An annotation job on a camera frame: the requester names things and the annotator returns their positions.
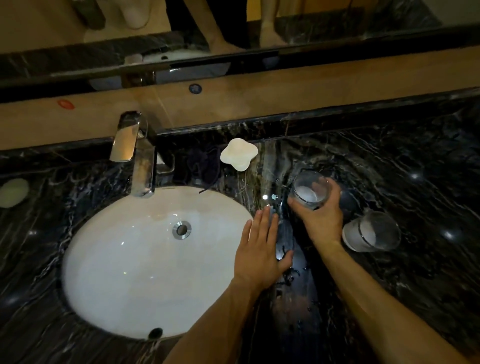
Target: reflected hand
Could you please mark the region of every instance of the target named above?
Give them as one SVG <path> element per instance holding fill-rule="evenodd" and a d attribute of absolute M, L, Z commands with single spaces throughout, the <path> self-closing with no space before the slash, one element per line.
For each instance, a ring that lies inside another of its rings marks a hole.
<path fill-rule="evenodd" d="M 223 37 L 218 37 L 208 44 L 212 54 L 230 54 L 243 52 L 244 49 L 228 43 Z"/>
<path fill-rule="evenodd" d="M 260 48 L 287 46 L 281 36 L 275 31 L 273 24 L 262 24 L 260 31 Z"/>
<path fill-rule="evenodd" d="M 320 254 L 327 254 L 337 248 L 342 248 L 343 214 L 340 210 L 340 186 L 331 178 L 327 178 L 332 185 L 328 201 L 318 210 L 312 211 L 289 197 L 288 204 L 291 209 L 303 220 L 308 236 Z"/>
<path fill-rule="evenodd" d="M 232 282 L 247 286 L 256 296 L 274 284 L 282 273 L 292 266 L 292 250 L 288 251 L 282 260 L 276 259 L 278 215 L 273 214 L 270 228 L 269 218 L 270 207 L 266 206 L 263 211 L 257 211 L 253 221 L 247 221 L 235 255 Z"/>

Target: white flower-shaped dish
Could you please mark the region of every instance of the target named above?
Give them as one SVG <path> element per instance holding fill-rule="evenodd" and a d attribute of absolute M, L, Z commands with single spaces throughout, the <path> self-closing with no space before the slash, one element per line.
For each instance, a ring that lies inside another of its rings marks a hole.
<path fill-rule="evenodd" d="M 230 140 L 227 147 L 220 154 L 220 160 L 231 164 L 239 172 L 243 172 L 250 165 L 250 161 L 258 154 L 258 148 L 243 139 Z"/>

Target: reflected person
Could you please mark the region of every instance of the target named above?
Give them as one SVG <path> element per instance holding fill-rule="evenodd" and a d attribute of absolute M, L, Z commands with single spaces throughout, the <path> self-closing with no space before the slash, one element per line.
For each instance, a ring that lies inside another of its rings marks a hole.
<path fill-rule="evenodd" d="M 288 199 L 382 363 L 466 364 L 467 360 L 435 330 L 388 294 L 340 243 L 340 187 L 334 180 L 325 205 L 315 211 Z M 234 278 L 220 298 L 172 349 L 165 364 L 234 363 L 247 316 L 260 293 L 292 265 L 293 252 L 276 259 L 278 215 L 257 211 L 243 229 Z"/>
<path fill-rule="evenodd" d="M 278 47 L 286 43 L 276 33 L 274 20 L 279 0 L 262 0 L 260 46 Z M 249 49 L 247 0 L 166 0 L 172 31 L 182 31 L 186 43 L 194 43 L 199 29 L 212 54 L 237 53 Z"/>

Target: reflected sink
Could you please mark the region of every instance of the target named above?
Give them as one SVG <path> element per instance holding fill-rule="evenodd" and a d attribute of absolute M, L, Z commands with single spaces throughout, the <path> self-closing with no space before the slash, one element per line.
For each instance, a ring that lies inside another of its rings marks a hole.
<path fill-rule="evenodd" d="M 127 196 L 79 229 L 62 278 L 80 317 L 135 339 L 155 328 L 163 338 L 190 329 L 233 278 L 241 231 L 251 218 L 231 198 L 199 191 L 165 187 L 148 199 Z"/>

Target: chrome faucet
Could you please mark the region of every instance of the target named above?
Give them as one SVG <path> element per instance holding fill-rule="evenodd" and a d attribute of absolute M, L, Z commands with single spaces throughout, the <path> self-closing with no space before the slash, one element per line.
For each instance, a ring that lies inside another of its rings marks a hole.
<path fill-rule="evenodd" d="M 124 112 L 113 140 L 110 160 L 128 162 L 135 154 L 130 194 L 150 197 L 155 192 L 157 152 L 149 136 L 155 135 L 144 115 L 137 111 Z"/>

